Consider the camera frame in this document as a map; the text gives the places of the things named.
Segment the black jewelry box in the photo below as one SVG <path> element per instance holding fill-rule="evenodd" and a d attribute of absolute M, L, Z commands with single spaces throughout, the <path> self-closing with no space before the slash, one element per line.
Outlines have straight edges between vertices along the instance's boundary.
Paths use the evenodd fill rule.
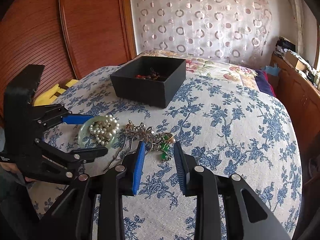
<path fill-rule="evenodd" d="M 186 78 L 186 61 L 142 56 L 110 75 L 116 96 L 165 109 Z"/>

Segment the green stone earrings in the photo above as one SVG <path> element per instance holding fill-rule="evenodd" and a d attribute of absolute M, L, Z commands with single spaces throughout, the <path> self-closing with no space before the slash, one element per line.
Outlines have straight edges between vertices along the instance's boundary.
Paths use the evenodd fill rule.
<path fill-rule="evenodd" d="M 164 163 L 171 160 L 170 148 L 175 143 L 175 137 L 171 133 L 163 133 L 159 142 L 161 161 Z"/>

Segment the navy blue blanket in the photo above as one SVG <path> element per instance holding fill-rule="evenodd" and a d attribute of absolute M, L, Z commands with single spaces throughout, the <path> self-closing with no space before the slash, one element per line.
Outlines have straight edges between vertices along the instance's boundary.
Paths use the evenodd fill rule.
<path fill-rule="evenodd" d="M 267 74 L 264 70 L 255 70 L 256 76 L 255 81 L 257 83 L 257 86 L 259 90 L 265 94 L 268 94 L 270 96 L 276 97 L 273 87 L 268 82 Z"/>

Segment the wooden headboard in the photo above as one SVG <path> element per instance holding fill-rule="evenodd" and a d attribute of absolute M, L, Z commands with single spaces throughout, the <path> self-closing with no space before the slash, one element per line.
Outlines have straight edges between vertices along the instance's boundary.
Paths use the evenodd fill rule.
<path fill-rule="evenodd" d="M 1 0 L 1 90 L 30 64 L 41 94 L 136 54 L 130 0 Z"/>

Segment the yellow plush toy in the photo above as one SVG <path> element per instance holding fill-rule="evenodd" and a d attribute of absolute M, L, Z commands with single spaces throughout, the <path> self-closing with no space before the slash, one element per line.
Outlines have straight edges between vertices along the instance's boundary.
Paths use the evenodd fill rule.
<path fill-rule="evenodd" d="M 35 99 L 33 106 L 43 106 L 53 103 L 61 94 L 63 94 L 67 89 L 71 88 L 77 82 L 78 80 L 76 79 L 67 79 L 55 84 L 52 88 L 40 94 Z"/>

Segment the blue floral bed cover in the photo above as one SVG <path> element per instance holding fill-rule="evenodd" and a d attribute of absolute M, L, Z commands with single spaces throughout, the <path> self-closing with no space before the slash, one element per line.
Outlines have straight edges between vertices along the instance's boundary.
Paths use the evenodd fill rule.
<path fill-rule="evenodd" d="M 302 197 L 302 168 L 296 134 L 275 97 L 237 83 L 187 74 L 165 109 L 120 99 L 110 80 L 113 67 L 88 74 L 57 98 L 74 112 L 111 114 L 120 127 L 144 123 L 171 133 L 185 153 L 214 174 L 237 173 L 294 234 Z M 173 161 L 160 152 L 146 156 L 135 197 L 123 199 L 126 239 L 192 239 L 196 198 L 180 191 Z"/>

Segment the green jade bangle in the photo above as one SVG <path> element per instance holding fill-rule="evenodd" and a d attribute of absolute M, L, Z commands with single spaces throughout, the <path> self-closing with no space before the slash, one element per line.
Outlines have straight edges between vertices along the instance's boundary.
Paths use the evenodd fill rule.
<path fill-rule="evenodd" d="M 110 149 L 120 131 L 120 124 L 112 115 L 95 116 L 85 122 L 78 133 L 80 148 L 102 146 Z"/>

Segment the pink floral quilt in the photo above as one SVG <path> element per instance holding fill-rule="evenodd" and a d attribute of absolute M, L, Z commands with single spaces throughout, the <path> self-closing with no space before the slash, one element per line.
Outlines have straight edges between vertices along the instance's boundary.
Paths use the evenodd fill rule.
<path fill-rule="evenodd" d="M 186 61 L 186 72 L 188 73 L 212 77 L 214 79 L 229 80 L 236 85 L 242 85 L 247 88 L 259 90 L 257 82 L 255 81 L 258 74 L 255 70 L 250 68 L 236 64 L 215 62 L 210 59 L 203 59 L 186 53 L 178 54 L 160 49 L 146 50 L 138 54 L 135 59 L 142 56 L 184 59 Z"/>

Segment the white circle pattern curtain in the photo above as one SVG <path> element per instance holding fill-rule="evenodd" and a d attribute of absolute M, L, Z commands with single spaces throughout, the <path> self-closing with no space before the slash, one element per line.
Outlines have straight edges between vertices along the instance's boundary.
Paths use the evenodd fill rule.
<path fill-rule="evenodd" d="M 257 67 L 272 23 L 268 0 L 131 0 L 139 51 L 160 49 Z"/>

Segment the cardboard box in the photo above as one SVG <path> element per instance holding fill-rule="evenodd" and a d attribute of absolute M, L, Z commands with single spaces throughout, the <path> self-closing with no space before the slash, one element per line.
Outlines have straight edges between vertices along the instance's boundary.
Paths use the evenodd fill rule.
<path fill-rule="evenodd" d="M 298 57 L 296 57 L 290 50 L 285 53 L 284 60 L 296 70 L 300 70 L 305 72 L 307 70 L 307 66 L 300 61 Z"/>

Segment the wooden cabinet counter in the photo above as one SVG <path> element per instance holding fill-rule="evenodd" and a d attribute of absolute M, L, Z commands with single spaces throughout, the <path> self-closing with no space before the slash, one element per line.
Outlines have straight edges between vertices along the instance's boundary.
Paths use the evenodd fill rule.
<path fill-rule="evenodd" d="M 272 54 L 270 65 L 280 68 L 276 96 L 293 123 L 300 144 L 309 144 L 319 132 L 319 91 L 281 57 Z"/>

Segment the silver hair fork pin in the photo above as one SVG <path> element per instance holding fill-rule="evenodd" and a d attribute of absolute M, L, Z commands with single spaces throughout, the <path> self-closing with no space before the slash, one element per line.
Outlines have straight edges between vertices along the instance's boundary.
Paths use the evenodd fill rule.
<path fill-rule="evenodd" d="M 108 171 L 116 164 L 122 163 L 127 155 L 135 153 L 136 150 L 133 148 L 135 140 L 143 141 L 149 147 L 147 150 L 149 153 L 152 150 L 159 150 L 163 139 L 163 136 L 156 133 L 152 126 L 147 127 L 143 122 L 137 126 L 131 120 L 126 125 L 123 134 L 125 139 L 120 150 L 112 157 L 111 162 L 103 169 L 103 172 Z"/>

